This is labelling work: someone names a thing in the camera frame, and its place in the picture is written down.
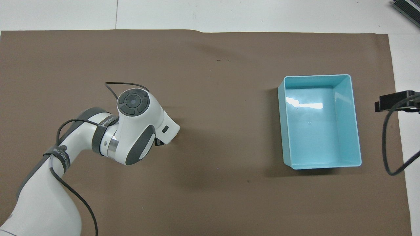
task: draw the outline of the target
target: robot end effector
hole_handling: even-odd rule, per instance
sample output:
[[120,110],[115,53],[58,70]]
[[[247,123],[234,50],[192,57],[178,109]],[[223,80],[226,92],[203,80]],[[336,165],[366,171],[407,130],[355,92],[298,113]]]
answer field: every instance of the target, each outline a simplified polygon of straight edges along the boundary
[[119,163],[131,165],[138,162],[153,143],[157,146],[168,144],[180,129],[156,98],[144,89],[124,91],[117,99],[117,108],[119,121],[112,125],[115,127],[106,129],[98,145],[101,155]]

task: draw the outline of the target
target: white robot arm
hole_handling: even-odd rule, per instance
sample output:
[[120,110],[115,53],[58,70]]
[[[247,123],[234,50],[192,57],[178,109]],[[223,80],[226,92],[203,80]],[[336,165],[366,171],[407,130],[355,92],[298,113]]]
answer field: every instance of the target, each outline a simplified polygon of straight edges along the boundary
[[0,236],[79,236],[80,214],[50,167],[61,177],[86,149],[131,165],[145,157],[154,141],[168,144],[180,129],[145,89],[126,90],[117,107],[119,118],[101,108],[79,115],[97,125],[74,122],[59,145],[44,155],[19,188],[15,209],[0,227]]

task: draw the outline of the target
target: circular button panel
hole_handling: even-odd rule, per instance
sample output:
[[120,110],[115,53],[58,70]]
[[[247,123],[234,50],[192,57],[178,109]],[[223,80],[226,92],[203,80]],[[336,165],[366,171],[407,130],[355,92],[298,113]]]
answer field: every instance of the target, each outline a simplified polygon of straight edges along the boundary
[[147,110],[149,103],[150,99],[146,91],[130,89],[120,95],[117,106],[126,116],[138,116]]

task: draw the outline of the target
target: cable strap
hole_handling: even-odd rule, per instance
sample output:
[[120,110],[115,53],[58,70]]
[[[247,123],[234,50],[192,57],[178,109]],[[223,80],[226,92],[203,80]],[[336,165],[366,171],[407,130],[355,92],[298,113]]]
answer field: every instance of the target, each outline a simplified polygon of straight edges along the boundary
[[68,154],[66,153],[67,147],[62,145],[61,147],[54,145],[51,146],[44,155],[53,155],[57,159],[60,160],[61,164],[63,165],[64,173],[67,171],[67,169],[70,167],[70,158],[68,157]]
[[103,121],[99,122],[99,124],[96,126],[96,130],[92,138],[92,151],[103,156],[100,151],[102,138],[108,126],[115,124],[117,121],[118,121],[118,116],[110,115],[107,118],[105,118]]

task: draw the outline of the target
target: plastic container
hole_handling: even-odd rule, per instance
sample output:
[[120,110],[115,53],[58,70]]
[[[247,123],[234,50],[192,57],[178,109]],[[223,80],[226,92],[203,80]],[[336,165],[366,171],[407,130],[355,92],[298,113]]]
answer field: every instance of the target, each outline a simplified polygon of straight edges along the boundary
[[350,75],[287,76],[278,103],[284,164],[295,170],[362,164]]

